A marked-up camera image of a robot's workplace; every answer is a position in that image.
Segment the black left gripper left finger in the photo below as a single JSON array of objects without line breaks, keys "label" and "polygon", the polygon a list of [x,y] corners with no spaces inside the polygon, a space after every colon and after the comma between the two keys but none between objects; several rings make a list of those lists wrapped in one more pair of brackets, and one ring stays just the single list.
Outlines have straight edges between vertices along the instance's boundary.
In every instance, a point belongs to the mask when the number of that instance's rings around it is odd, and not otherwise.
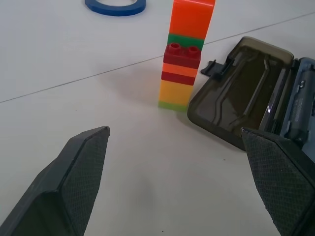
[{"label": "black left gripper left finger", "polygon": [[103,126],[70,138],[0,225],[0,236],[84,236],[109,136]]}]

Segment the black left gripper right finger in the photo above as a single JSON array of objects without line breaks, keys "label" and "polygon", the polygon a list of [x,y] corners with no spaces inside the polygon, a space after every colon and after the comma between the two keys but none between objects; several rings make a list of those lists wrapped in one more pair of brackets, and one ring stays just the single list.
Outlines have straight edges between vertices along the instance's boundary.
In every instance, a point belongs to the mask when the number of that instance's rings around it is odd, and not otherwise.
[{"label": "black left gripper right finger", "polygon": [[290,139],[242,128],[257,191],[281,236],[315,236],[315,163]]}]

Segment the dark plastic case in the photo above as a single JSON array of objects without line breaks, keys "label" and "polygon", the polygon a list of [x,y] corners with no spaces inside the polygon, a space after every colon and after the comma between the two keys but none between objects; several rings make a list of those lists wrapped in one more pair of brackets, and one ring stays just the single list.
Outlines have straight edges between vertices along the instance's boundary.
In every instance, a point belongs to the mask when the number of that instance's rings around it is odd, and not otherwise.
[{"label": "dark plastic case", "polygon": [[208,81],[189,104],[192,123],[239,149],[242,128],[274,133],[315,162],[315,59],[243,37],[201,73]]}]

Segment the thin light green block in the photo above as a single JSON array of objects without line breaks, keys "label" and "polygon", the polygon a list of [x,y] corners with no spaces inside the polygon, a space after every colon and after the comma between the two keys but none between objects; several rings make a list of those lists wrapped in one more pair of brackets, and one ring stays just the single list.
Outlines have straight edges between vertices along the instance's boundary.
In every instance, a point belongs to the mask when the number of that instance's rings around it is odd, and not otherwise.
[{"label": "thin light green block", "polygon": [[177,112],[186,112],[187,111],[187,106],[167,103],[167,102],[163,102],[163,101],[159,101],[158,106],[160,108],[163,108],[163,109],[173,110],[173,111],[177,111]]}]

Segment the yellow building block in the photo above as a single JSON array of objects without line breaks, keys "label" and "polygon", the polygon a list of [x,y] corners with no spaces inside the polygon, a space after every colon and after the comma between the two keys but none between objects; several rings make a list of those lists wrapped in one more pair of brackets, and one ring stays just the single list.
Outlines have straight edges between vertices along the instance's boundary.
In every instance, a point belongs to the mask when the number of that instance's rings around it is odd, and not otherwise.
[{"label": "yellow building block", "polygon": [[193,90],[193,86],[161,80],[159,101],[186,106]]}]

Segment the thin dark red block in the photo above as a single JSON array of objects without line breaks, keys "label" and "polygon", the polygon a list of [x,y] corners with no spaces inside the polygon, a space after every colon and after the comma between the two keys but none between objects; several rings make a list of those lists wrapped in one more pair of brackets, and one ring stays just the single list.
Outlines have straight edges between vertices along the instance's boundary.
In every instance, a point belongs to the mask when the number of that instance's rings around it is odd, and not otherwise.
[{"label": "thin dark red block", "polygon": [[165,71],[162,71],[161,79],[165,81],[170,81],[170,82],[185,84],[185,85],[190,85],[190,86],[193,86],[195,82],[195,77],[174,74],[174,73],[169,73]]}]

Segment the thin orange building block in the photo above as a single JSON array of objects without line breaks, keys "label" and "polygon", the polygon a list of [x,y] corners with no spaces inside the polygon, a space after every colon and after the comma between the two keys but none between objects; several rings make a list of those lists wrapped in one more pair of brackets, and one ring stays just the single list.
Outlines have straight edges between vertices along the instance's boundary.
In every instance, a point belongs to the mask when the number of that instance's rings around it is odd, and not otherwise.
[{"label": "thin orange building block", "polygon": [[198,69],[168,63],[163,63],[162,71],[188,77],[195,77],[198,73]]}]

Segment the dark red studded block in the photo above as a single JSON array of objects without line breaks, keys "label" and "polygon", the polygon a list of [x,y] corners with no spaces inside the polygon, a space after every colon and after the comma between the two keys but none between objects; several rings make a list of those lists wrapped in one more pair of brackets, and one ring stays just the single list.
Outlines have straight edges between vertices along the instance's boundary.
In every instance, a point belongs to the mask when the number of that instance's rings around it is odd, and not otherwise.
[{"label": "dark red studded block", "polygon": [[183,47],[179,43],[166,46],[163,62],[183,67],[198,69],[201,61],[201,51],[197,47]]}]

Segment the green building block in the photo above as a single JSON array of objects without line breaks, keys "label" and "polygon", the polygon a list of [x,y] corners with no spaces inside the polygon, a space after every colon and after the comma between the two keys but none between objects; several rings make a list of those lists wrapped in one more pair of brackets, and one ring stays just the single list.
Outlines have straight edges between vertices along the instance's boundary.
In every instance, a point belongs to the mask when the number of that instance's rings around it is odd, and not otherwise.
[{"label": "green building block", "polygon": [[198,39],[188,36],[169,33],[167,44],[178,43],[182,47],[197,47],[200,51],[204,45],[204,39]]}]

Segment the large orange building block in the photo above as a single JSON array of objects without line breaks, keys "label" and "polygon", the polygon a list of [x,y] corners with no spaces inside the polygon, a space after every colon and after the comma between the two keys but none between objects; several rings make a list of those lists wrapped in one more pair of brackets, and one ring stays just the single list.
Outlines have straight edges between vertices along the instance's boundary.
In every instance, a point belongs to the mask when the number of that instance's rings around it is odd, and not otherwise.
[{"label": "large orange building block", "polygon": [[174,0],[169,32],[204,40],[215,2],[216,0]]}]

